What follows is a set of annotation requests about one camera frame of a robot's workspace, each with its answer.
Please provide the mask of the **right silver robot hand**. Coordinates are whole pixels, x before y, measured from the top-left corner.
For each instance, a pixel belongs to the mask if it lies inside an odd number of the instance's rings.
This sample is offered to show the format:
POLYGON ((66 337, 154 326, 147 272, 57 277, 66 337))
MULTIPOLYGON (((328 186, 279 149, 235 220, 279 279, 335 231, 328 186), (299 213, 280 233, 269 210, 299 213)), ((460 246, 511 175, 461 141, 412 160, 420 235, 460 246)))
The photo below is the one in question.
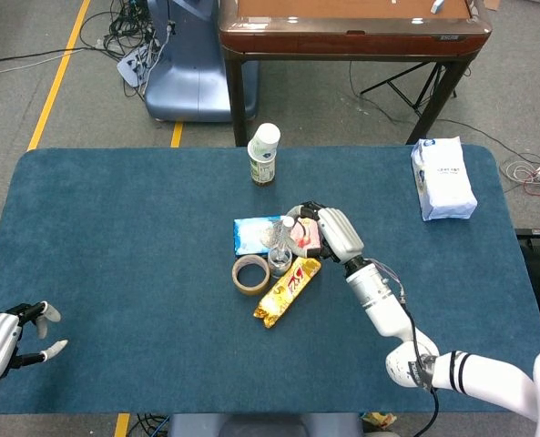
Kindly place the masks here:
POLYGON ((362 256, 364 244, 341 210, 308 201, 291 208, 286 216, 294 221, 304 218, 315 220, 321 236, 318 249, 300 248, 289 239, 288 247, 295 256, 305 259, 332 259, 337 263, 346 263, 362 256))

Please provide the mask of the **clear plastic tube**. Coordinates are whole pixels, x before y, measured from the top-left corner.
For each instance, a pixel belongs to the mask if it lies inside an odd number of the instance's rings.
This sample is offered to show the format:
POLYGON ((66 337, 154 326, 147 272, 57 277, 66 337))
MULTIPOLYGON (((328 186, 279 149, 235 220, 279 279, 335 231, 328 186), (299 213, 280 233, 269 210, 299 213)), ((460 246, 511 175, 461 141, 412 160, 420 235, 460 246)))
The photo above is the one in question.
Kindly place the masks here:
POLYGON ((291 250, 288 243, 294 219, 286 216, 280 223, 280 233, 275 246, 269 252, 269 264, 273 268, 285 268, 291 263, 291 250))

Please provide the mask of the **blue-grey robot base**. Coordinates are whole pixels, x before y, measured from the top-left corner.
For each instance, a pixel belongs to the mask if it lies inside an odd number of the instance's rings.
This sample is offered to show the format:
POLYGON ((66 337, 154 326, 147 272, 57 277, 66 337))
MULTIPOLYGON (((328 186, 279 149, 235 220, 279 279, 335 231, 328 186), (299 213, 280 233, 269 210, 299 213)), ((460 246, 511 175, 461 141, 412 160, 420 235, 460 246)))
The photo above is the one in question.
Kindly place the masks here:
POLYGON ((148 0, 163 48, 144 98, 155 119, 229 123, 225 61, 219 42, 219 0, 148 0))

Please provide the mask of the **yellow foil biscuit packet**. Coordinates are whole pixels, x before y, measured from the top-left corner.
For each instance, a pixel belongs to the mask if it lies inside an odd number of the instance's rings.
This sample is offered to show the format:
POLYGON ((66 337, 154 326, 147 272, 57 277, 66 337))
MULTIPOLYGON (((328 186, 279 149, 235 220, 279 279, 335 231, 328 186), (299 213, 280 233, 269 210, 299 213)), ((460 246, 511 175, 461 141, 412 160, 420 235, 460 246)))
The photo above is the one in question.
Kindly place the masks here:
POLYGON ((253 316, 262 320, 266 329, 271 329, 320 270, 321 263, 317 259, 296 258, 261 298, 253 316))

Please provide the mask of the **blue cookie box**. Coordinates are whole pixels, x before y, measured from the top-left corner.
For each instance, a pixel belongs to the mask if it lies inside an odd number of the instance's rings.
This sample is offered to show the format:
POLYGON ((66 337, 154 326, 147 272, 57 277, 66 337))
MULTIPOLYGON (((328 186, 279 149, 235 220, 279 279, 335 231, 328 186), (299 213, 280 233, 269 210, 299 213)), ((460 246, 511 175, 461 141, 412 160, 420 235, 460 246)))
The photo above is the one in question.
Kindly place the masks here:
MULTIPOLYGON (((234 252, 236 256, 264 255, 275 246, 280 223, 286 216, 240 218, 233 221, 234 252)), ((290 237, 300 248, 318 249, 318 225, 311 218, 298 218, 291 228, 290 237)))

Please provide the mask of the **tea bottle green label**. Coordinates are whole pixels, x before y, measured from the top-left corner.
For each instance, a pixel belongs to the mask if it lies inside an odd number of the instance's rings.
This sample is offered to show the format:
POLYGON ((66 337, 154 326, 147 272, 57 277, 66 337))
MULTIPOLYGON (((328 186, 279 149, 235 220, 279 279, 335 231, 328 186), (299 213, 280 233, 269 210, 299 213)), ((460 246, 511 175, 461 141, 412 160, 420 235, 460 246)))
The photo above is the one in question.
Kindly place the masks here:
POLYGON ((259 186, 269 185, 274 180, 275 173, 275 154, 270 154, 267 158, 250 155, 250 176, 255 184, 259 186))

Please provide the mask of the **yellowish packing tape roll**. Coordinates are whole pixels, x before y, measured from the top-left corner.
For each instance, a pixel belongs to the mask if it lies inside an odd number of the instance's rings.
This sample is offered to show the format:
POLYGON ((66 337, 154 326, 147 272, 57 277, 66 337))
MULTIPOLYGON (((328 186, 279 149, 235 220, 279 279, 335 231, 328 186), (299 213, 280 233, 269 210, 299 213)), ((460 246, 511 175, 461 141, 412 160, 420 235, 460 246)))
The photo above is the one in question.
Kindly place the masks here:
POLYGON ((236 289, 246 295, 255 296, 261 294, 268 286, 270 282, 270 268, 268 262, 259 255, 244 255, 236 259, 232 266, 231 277, 236 289), (252 286, 244 285, 239 280, 239 273, 248 266, 260 267, 264 273, 262 280, 252 286))

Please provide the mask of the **white tissue pack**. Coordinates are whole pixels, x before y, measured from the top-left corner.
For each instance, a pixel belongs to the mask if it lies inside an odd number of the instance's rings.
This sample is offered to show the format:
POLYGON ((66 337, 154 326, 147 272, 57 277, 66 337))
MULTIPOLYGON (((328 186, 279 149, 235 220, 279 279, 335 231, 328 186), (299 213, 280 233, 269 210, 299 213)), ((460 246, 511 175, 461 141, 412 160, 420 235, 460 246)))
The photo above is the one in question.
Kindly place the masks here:
POLYGON ((420 139, 411 160, 423 221, 472 216, 477 199, 459 137, 420 139))

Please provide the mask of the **white paper cup blue flower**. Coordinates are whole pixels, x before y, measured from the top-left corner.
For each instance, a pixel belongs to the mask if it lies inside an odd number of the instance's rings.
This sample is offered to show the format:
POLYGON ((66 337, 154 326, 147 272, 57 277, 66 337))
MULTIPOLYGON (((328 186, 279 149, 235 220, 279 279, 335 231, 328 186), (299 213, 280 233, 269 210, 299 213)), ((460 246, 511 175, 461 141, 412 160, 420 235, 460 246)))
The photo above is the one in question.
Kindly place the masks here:
POLYGON ((252 158, 266 161, 274 158, 277 154, 280 142, 280 129, 272 123, 262 123, 248 144, 248 152, 252 158))

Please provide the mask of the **blue felt table mat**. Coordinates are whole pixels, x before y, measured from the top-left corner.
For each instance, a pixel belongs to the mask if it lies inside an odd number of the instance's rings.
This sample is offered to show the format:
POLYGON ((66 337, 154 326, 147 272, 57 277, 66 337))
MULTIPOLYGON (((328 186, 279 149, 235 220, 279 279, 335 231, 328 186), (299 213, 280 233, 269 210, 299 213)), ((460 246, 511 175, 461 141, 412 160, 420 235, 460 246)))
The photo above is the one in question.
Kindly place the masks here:
POLYGON ((492 154, 466 146, 478 205, 423 221, 411 150, 301 147, 267 187, 244 149, 38 149, 0 218, 0 311, 45 300, 54 359, 0 381, 1 413, 426 412, 396 385, 380 336, 330 260, 272 328, 236 290, 235 219, 308 200, 342 210, 390 266, 441 352, 532 370, 540 315, 492 154))

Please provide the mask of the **brown mahjong table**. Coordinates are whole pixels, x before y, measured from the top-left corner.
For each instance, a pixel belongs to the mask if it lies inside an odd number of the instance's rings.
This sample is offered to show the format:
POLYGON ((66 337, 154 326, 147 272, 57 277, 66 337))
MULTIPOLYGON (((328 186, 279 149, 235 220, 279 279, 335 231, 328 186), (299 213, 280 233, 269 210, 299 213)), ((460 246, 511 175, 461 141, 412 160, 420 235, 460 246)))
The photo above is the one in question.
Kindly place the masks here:
POLYGON ((249 142, 248 61, 420 62, 444 73, 407 141, 427 136, 492 34, 484 0, 219 0, 219 41, 236 146, 249 142))

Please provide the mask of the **yellow crumpled wrapper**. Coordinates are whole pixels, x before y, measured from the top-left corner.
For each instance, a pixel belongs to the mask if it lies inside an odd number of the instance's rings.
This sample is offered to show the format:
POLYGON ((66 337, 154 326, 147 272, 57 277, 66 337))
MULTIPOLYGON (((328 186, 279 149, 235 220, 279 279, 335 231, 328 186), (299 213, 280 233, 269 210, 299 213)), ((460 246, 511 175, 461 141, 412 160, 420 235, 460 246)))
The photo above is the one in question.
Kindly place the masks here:
POLYGON ((364 432, 387 432, 397 421, 397 416, 390 412, 366 412, 361 420, 364 432))

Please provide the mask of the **grey-blue robot torso base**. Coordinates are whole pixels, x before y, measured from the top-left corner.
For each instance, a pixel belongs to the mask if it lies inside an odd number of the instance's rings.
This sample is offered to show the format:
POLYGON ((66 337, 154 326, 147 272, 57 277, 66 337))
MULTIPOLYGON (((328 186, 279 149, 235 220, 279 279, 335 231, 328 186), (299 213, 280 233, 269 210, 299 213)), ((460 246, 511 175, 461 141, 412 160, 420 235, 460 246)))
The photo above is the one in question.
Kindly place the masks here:
POLYGON ((363 437, 357 413, 180 413, 167 437, 363 437))

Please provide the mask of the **white floor power strip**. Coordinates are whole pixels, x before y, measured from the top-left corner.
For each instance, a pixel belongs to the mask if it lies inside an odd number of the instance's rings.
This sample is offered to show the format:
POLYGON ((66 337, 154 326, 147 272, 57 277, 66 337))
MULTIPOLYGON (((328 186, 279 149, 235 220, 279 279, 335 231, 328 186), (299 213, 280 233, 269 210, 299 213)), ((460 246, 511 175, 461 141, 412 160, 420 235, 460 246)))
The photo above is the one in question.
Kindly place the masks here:
POLYGON ((133 49, 117 63, 117 71, 132 87, 146 82, 148 70, 152 67, 152 52, 148 45, 133 49))

